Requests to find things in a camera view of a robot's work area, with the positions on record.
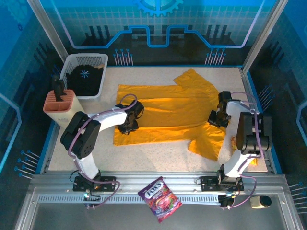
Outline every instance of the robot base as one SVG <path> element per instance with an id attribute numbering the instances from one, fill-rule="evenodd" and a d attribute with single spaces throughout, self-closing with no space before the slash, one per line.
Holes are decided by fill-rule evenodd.
<path id="1" fill-rule="evenodd" d="M 99 181 L 115 181 L 116 177 L 114 176 L 101 176 Z M 76 176 L 72 190 L 74 192 L 85 192 L 87 189 L 90 189 L 93 192 L 114 192 L 115 183 L 109 184 L 97 184 L 94 188 L 94 183 L 89 183 L 84 177 Z"/>
<path id="2" fill-rule="evenodd" d="M 242 178 L 238 181 L 237 185 L 221 185 L 218 184 L 216 176 L 202 176 L 200 179 L 200 186 L 202 192 L 236 192 L 244 191 Z"/>

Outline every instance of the yellow shirt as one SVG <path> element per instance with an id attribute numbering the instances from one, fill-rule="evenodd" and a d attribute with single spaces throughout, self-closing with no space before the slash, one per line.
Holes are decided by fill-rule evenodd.
<path id="1" fill-rule="evenodd" d="M 177 85 L 118 87 L 117 103 L 127 93 L 133 93 L 143 104 L 144 112 L 137 120 L 136 132 L 122 135 L 115 129 L 114 144 L 191 140 L 191 152 L 217 161 L 226 133 L 224 128 L 207 121 L 211 110 L 216 110 L 219 92 L 193 69 L 174 82 Z M 133 97 L 127 97 L 122 103 L 130 104 L 132 100 Z"/>

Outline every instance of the enclosure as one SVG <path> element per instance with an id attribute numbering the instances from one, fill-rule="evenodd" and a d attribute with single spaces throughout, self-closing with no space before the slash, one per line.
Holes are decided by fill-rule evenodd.
<path id="1" fill-rule="evenodd" d="M 0 0 L 0 213 L 6 220 L 0 228 L 305 229 L 306 10 L 303 0 Z M 191 140 L 115 146 L 115 128 L 103 130 L 93 157 L 121 187 L 110 204 L 86 212 L 83 193 L 73 192 L 69 180 L 76 168 L 60 143 L 64 128 L 43 106 L 67 57 L 94 53 L 108 58 L 101 95 L 80 99 L 86 113 L 116 105 L 119 85 L 176 86 L 189 69 L 218 92 L 245 92 L 235 97 L 242 101 L 256 97 L 251 108 L 272 116 L 273 147 L 245 174 L 257 178 L 255 194 L 269 195 L 272 206 L 222 211 L 202 204 L 206 195 L 195 178 L 215 176 L 230 159 L 233 119 L 216 161 L 189 151 Z M 137 194 L 159 176 L 184 204 L 161 225 Z M 236 202 L 253 188 L 251 180 L 243 182 Z"/>

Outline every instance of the white table surface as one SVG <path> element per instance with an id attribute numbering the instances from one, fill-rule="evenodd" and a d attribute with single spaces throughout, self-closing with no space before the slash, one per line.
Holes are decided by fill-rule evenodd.
<path id="1" fill-rule="evenodd" d="M 116 104 L 117 89 L 123 85 L 175 85 L 173 79 L 187 71 L 189 67 L 116 67 L 107 68 L 100 102 L 81 102 L 86 113 L 98 113 Z M 193 68 L 221 91 L 244 92 L 238 68 Z M 235 99 L 246 100 L 238 95 Z M 206 159 L 188 151 L 189 141 L 146 143 L 138 145 L 114 146 L 114 127 L 99 133 L 93 156 L 102 171 L 204 171 L 212 172 L 220 168 L 231 157 L 231 137 L 236 135 L 238 118 L 232 118 L 220 150 L 218 161 Z M 60 143 L 63 133 L 59 131 L 49 165 L 50 171 L 72 171 L 75 165 Z M 258 166 L 249 165 L 248 172 L 266 172 L 264 159 Z"/>

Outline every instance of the cable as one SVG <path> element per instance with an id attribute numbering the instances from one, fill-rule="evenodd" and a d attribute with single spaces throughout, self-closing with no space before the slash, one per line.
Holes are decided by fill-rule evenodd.
<path id="1" fill-rule="evenodd" d="M 201 185 L 201 183 L 197 183 L 197 181 L 200 180 L 200 179 L 201 179 L 200 177 L 196 179 L 196 181 L 195 181 L 196 185 Z"/>
<path id="2" fill-rule="evenodd" d="M 238 192 L 239 192 L 238 195 L 240 195 L 240 192 L 241 192 L 241 191 L 240 191 L 240 189 L 239 189 L 239 186 L 237 185 L 236 187 L 238 188 Z"/>
<path id="3" fill-rule="evenodd" d="M 99 196 L 99 195 L 94 195 L 94 194 L 92 193 L 91 190 L 90 190 L 90 195 L 93 196 L 93 197 L 99 197 L 99 198 L 101 198 L 101 196 Z"/>
<path id="4" fill-rule="evenodd" d="M 69 180 L 70 180 L 71 182 L 74 182 L 74 181 L 71 180 L 71 177 L 72 177 L 72 175 L 74 175 L 76 172 L 78 172 L 78 170 L 73 171 L 73 172 L 71 173 L 71 175 L 69 176 Z"/>
<path id="5" fill-rule="evenodd" d="M 247 201 L 251 198 L 251 196 L 254 194 L 254 192 L 255 192 L 255 190 L 256 190 L 256 187 L 257 187 L 257 180 L 256 180 L 256 178 L 253 177 L 253 176 L 243 176 L 243 175 L 241 175 L 241 177 L 243 177 L 243 178 L 248 178 L 248 179 L 253 179 L 253 180 L 255 181 L 253 190 L 252 190 L 251 193 L 248 195 L 248 197 L 247 197 L 244 201 L 242 201 L 241 203 L 239 203 L 239 204 L 237 204 L 237 205 L 232 205 L 232 206 L 229 206 L 229 207 L 221 207 L 222 210 L 224 210 L 224 209 L 226 209 L 226 208 L 227 208 L 227 209 L 231 209 L 231 208 L 234 208 L 234 207 L 238 207 L 238 206 L 244 204 L 245 202 L 247 202 Z"/>
<path id="6" fill-rule="evenodd" d="M 258 116 L 257 116 L 257 112 L 256 112 L 256 110 L 254 110 L 254 109 L 251 109 L 250 111 L 253 112 L 254 115 L 255 115 L 256 140 L 257 140 L 257 144 L 258 144 L 259 151 L 260 151 L 260 157 L 256 156 L 256 157 L 253 157 L 253 158 L 264 158 L 264 153 L 263 153 L 263 150 L 262 150 L 262 146 L 261 146 L 261 142 L 260 142 L 260 137 L 259 137 L 259 127 L 258 127 Z"/>
<path id="7" fill-rule="evenodd" d="M 116 110 L 117 112 L 124 112 L 125 110 L 132 108 L 132 107 L 136 104 L 138 98 L 137 98 L 137 96 L 136 96 L 135 94 L 133 94 L 133 93 L 128 93 L 128 94 L 126 94 L 125 96 L 123 96 L 123 98 L 120 100 L 120 103 L 121 103 L 121 102 L 123 101 L 123 99 L 126 98 L 127 96 L 133 96 L 133 97 L 135 98 L 135 101 L 134 101 L 131 105 L 129 105 L 128 107 L 125 107 L 125 108 L 123 108 L 123 109 L 117 109 L 117 110 Z M 72 140 L 72 142 L 71 142 L 71 145 L 70 145 L 69 148 L 68 148 L 68 155 L 69 155 L 71 158 L 73 158 L 73 161 L 74 161 L 74 163 L 75 163 L 75 165 L 76 165 L 76 167 L 77 167 L 77 169 L 78 169 L 80 175 L 82 175 L 85 179 L 89 180 L 90 182 L 97 183 L 97 184 L 111 184 L 111 183 L 118 184 L 117 188 L 114 190 L 114 192 L 113 192 L 106 200 L 104 200 L 102 203 L 100 203 L 100 204 L 98 204 L 98 205 L 96 205 L 96 206 L 91 206 L 90 208 L 99 207 L 99 206 L 103 205 L 105 202 L 107 202 L 109 199 L 111 199 L 111 197 L 114 196 L 114 194 L 118 191 L 118 189 L 119 189 L 119 187 L 120 187 L 120 182 L 119 182 L 119 181 L 95 181 L 95 180 L 89 178 L 87 175 L 85 175 L 85 174 L 82 172 L 82 169 L 80 168 L 80 166 L 78 165 L 78 163 L 77 163 L 77 161 L 76 161 L 77 156 L 74 155 L 74 154 L 72 154 L 72 153 L 71 153 L 71 150 L 72 150 L 72 147 L 74 146 L 74 144 L 76 143 L 78 137 L 80 136 L 80 134 L 82 133 L 82 131 L 85 129 L 85 127 L 87 126 L 87 124 L 90 123 L 90 121 L 92 121 L 94 118 L 96 118 L 96 117 L 98 117 L 98 116 L 100 116 L 100 115 L 103 115 L 103 114 L 106 114 L 106 113 L 110 113 L 110 112 L 113 112 L 113 110 L 106 110 L 106 111 L 100 112 L 100 113 L 95 114 L 94 116 L 90 117 L 90 118 L 81 126 L 81 128 L 80 128 L 79 131 L 77 132 L 76 136 L 73 138 L 73 140 Z"/>
<path id="8" fill-rule="evenodd" d="M 140 119 L 140 118 L 143 116 L 143 113 L 144 113 L 144 110 L 142 110 L 141 115 L 140 115 L 139 117 L 135 118 L 135 119 L 136 119 L 136 120 L 137 120 L 137 119 Z"/>
<path id="9" fill-rule="evenodd" d="M 254 98 L 254 100 L 257 101 L 257 99 L 248 92 L 232 92 L 231 95 L 233 95 L 233 94 L 245 94 L 247 96 Z M 241 102 L 245 102 L 245 103 L 248 103 L 248 104 L 257 104 L 257 102 L 249 102 L 249 101 L 241 101 Z"/>

